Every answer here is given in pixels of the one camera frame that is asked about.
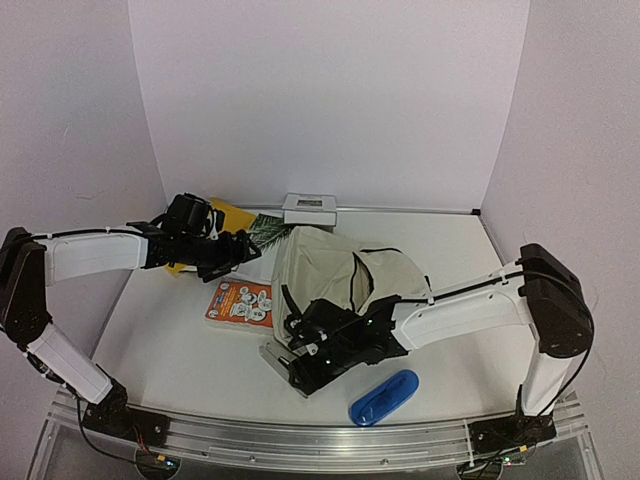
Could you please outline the silver black stapler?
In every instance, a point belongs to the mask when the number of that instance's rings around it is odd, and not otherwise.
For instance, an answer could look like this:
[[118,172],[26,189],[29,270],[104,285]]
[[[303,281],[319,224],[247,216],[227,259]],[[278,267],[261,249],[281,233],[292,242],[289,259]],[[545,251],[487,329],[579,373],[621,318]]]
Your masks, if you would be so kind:
[[285,348],[278,341],[266,341],[259,346],[261,358],[300,396],[306,398],[307,395],[298,387],[294,387],[289,380],[289,365],[298,356]]

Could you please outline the beige canvas student bag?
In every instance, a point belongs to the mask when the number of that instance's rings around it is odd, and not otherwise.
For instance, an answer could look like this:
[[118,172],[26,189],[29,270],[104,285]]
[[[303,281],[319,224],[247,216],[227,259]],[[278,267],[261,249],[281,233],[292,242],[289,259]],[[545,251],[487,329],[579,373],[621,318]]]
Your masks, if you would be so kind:
[[310,226],[294,228],[278,247],[271,286],[274,336],[283,344],[292,339],[284,326],[290,309],[283,287],[302,311],[326,299],[358,315],[383,298],[431,293],[425,274],[401,250]]

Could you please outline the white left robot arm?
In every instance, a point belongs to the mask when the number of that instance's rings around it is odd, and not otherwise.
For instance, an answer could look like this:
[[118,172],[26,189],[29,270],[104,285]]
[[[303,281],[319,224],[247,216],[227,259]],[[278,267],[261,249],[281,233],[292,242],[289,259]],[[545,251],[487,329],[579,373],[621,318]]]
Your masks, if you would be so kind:
[[1,242],[1,330],[39,373],[96,405],[97,420],[127,434],[134,413],[118,397],[122,387],[57,322],[62,299],[99,277],[122,280],[139,270],[184,265],[211,282],[260,257],[247,228],[225,230],[212,201],[179,194],[151,220],[117,227],[35,233],[10,228]]

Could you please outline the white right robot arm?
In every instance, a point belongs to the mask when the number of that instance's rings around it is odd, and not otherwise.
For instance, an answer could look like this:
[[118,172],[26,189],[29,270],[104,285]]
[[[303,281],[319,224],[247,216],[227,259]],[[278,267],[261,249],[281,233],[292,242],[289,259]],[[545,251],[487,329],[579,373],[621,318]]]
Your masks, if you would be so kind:
[[515,411],[470,427],[485,453],[554,437],[553,408],[586,358],[593,317],[579,280],[537,244],[499,271],[440,291],[401,251],[329,250],[291,243],[273,280],[278,360],[304,395],[350,369],[375,365],[452,338],[522,326],[535,348]]

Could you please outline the dark Three Days book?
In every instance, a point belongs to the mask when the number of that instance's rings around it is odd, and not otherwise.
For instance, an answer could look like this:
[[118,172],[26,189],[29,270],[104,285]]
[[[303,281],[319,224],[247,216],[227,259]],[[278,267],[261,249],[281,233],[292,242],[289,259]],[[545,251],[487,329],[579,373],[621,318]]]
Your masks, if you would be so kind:
[[249,236],[261,254],[266,255],[286,240],[293,229],[282,217],[259,213],[250,226]]

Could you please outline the yellow hardcover book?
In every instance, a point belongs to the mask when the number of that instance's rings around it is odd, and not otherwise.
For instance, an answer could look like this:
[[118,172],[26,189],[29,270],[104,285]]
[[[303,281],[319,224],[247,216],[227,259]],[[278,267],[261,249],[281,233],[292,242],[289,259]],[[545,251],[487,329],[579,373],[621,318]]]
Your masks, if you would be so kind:
[[204,200],[185,193],[175,196],[160,225],[163,230],[175,230],[180,221],[184,232],[215,239],[223,232],[249,232],[256,219],[255,214],[220,199]]

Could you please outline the white box with photo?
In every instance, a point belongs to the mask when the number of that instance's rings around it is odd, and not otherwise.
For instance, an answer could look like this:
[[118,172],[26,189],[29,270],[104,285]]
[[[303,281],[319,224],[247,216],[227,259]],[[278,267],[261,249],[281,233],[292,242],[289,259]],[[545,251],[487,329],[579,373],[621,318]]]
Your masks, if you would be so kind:
[[322,227],[337,224],[337,201],[331,195],[288,193],[282,210],[285,224]]

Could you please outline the blue pencil case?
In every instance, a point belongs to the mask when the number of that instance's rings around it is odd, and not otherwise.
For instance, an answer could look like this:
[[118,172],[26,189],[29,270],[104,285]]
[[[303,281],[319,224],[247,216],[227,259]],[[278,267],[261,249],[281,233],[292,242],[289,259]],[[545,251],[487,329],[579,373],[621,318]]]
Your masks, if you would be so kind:
[[398,371],[353,402],[349,419],[359,427],[374,426],[411,399],[419,386],[420,380],[414,371]]

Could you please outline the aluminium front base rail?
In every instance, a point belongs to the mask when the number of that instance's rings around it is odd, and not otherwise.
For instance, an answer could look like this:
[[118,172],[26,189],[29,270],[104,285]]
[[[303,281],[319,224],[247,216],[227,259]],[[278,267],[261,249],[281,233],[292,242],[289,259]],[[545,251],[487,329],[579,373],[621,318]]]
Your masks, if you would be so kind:
[[302,470],[418,468],[471,458],[466,419],[406,425],[274,425],[171,414],[164,449],[213,462]]

